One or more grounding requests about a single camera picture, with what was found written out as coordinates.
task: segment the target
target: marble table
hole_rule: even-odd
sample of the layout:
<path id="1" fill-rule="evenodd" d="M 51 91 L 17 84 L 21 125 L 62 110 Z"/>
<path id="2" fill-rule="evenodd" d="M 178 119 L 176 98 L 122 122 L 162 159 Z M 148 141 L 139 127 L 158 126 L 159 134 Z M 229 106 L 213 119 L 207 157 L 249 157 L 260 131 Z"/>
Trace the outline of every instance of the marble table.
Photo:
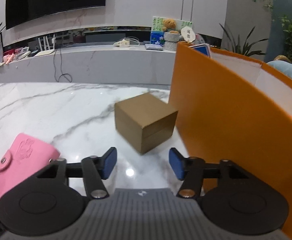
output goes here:
<path id="1" fill-rule="evenodd" d="M 105 186 L 115 188 L 163 188 L 177 193 L 181 182 L 168 163 L 168 151 L 187 151 L 177 130 L 173 136 L 145 155 L 137 153 L 115 130 L 114 103 L 151 92 L 167 102 L 169 90 L 131 86 L 6 83 L 0 84 L 0 159 L 15 137 L 23 132 L 51 143 L 67 162 L 103 155 L 110 147 L 118 151 L 117 164 Z M 82 179 L 70 179 L 82 195 Z"/>

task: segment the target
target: pink item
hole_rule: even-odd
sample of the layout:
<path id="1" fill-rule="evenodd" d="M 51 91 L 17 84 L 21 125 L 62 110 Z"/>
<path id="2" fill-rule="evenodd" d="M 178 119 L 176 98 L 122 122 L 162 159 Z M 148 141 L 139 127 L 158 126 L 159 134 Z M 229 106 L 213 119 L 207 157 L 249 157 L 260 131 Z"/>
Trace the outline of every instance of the pink item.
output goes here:
<path id="1" fill-rule="evenodd" d="M 14 53 L 11 54 L 11 55 L 6 55 L 6 56 L 4 56 L 4 57 L 3 57 L 4 63 L 5 63 L 6 65 L 8 65 L 9 62 L 11 62 L 11 61 L 14 59 L 14 57 L 15 57 L 15 54 L 14 54 Z"/>
<path id="2" fill-rule="evenodd" d="M 0 160 L 0 198 L 7 191 L 57 159 L 52 145 L 20 133 Z"/>

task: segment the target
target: cardboard box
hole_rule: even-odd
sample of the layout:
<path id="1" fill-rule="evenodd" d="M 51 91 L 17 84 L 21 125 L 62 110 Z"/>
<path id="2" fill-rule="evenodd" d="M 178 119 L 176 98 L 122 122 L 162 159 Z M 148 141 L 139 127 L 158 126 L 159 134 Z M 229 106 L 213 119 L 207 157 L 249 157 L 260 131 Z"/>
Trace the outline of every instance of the cardboard box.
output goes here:
<path id="1" fill-rule="evenodd" d="M 177 110 L 150 93 L 115 103 L 116 130 L 140 153 L 173 134 Z"/>

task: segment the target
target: gray gripper base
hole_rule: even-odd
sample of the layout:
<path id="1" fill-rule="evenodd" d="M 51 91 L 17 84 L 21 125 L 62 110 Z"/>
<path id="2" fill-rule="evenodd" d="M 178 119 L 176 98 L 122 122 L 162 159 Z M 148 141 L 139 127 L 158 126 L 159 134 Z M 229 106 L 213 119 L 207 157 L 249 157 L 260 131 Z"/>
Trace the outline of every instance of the gray gripper base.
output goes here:
<path id="1" fill-rule="evenodd" d="M 116 189 L 89 202 L 82 216 L 60 232 L 39 237 L 6 232 L 0 240 L 289 240 L 280 230 L 240 236 L 210 222 L 192 199 L 170 189 Z"/>

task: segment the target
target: black circular mount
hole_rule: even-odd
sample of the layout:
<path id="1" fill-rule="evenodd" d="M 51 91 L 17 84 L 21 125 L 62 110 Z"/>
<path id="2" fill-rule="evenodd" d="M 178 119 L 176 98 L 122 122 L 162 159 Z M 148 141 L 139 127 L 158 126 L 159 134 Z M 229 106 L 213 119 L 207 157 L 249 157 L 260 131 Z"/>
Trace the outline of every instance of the black circular mount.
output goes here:
<path id="1" fill-rule="evenodd" d="M 251 180 L 216 187 L 200 205 L 215 225 L 240 235 L 272 232 L 281 228 L 288 216 L 288 203 L 280 193 Z"/>
<path id="2" fill-rule="evenodd" d="M 0 199 L 0 221 L 21 236 L 43 236 L 74 223 L 83 213 L 83 197 L 53 179 L 24 181 Z"/>

